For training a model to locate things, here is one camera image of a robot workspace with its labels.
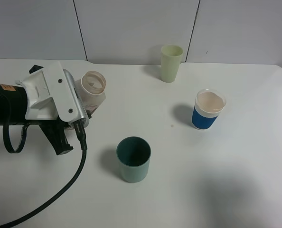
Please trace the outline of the black gripper orange label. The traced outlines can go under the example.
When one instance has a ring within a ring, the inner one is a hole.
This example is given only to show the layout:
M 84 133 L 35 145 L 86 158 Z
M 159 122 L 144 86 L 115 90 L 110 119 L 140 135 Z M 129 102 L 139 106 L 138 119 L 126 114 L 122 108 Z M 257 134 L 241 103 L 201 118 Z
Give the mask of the black gripper orange label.
M 29 73 L 32 74 L 42 66 L 34 65 Z M 24 88 L 14 85 L 0 84 L 0 126 L 5 122 L 9 125 L 39 125 L 44 135 L 54 148 L 56 155 L 63 155 L 73 150 L 68 143 L 65 129 L 69 126 L 67 122 L 60 118 L 56 120 L 27 120 L 25 114 L 27 111 L 27 94 Z

